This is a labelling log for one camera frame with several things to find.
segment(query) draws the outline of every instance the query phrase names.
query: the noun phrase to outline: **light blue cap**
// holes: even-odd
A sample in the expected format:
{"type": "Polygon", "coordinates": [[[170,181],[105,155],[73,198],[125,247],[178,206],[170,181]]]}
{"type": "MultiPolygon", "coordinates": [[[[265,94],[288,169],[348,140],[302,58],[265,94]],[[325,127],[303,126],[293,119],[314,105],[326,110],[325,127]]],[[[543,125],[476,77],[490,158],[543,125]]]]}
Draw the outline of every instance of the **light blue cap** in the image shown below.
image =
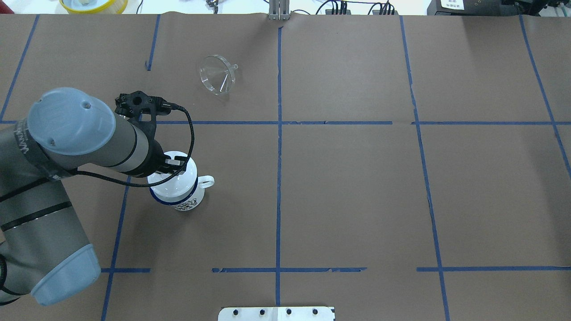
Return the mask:
{"type": "Polygon", "coordinates": [[[83,155],[111,139],[115,114],[99,99],[62,87],[46,92],[32,105],[27,124],[43,148],[62,155],[83,155]]]}
{"type": "Polygon", "coordinates": [[[88,244],[44,276],[31,294],[43,306],[56,304],[92,285],[100,273],[93,245],[88,244]]]}

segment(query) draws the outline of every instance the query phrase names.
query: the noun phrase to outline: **mug handle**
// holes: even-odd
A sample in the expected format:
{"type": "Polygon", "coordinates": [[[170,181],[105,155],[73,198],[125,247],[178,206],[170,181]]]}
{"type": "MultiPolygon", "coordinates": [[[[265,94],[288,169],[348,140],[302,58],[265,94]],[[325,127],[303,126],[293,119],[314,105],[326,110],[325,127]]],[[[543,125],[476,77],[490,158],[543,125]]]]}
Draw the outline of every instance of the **mug handle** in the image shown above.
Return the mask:
{"type": "Polygon", "coordinates": [[[212,185],[214,185],[214,177],[206,175],[206,176],[200,176],[198,178],[198,187],[209,188],[212,185]]]}

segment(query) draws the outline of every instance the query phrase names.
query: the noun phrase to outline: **white label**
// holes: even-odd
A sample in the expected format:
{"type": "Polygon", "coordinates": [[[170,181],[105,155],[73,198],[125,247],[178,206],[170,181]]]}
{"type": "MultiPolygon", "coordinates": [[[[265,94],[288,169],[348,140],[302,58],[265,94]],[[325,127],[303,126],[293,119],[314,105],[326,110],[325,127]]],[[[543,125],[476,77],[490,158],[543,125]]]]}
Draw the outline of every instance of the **white label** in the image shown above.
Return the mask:
{"type": "Polygon", "coordinates": [[[440,5],[452,10],[463,10],[464,0],[440,0],[440,5]]]}

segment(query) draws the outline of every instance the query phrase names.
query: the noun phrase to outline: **white bracket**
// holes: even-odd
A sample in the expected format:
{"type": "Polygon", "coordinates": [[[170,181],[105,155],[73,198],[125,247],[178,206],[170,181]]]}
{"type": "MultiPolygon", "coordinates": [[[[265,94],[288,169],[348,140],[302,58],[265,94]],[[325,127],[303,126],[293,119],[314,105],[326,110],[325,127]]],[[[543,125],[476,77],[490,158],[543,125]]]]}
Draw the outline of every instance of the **white bracket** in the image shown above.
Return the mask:
{"type": "Polygon", "coordinates": [[[289,20],[289,0],[269,0],[270,20],[289,20]]]}
{"type": "Polygon", "coordinates": [[[218,321],[335,321],[333,307],[223,308],[218,321]]]}

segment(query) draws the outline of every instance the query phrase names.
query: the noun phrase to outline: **blue rim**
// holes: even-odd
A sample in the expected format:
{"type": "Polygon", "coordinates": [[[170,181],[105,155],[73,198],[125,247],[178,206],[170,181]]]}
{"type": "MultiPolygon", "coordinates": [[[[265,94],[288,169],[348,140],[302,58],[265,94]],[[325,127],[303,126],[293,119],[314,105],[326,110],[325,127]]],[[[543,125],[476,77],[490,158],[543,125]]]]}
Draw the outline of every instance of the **blue rim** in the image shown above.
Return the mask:
{"type": "Polygon", "coordinates": [[[196,181],[194,182],[194,187],[192,188],[192,191],[190,191],[190,193],[189,193],[185,198],[181,199],[181,200],[178,201],[178,202],[172,202],[172,203],[170,203],[170,202],[165,202],[165,201],[159,199],[159,198],[155,195],[155,193],[152,191],[152,188],[151,188],[151,187],[149,187],[148,190],[151,192],[151,196],[152,196],[157,202],[159,202],[159,203],[161,203],[161,204],[173,206],[173,205],[178,205],[178,204],[181,204],[181,203],[183,203],[183,202],[186,202],[186,201],[194,194],[194,192],[196,191],[196,187],[197,187],[197,186],[198,186],[198,177],[196,177],[196,181]]]}

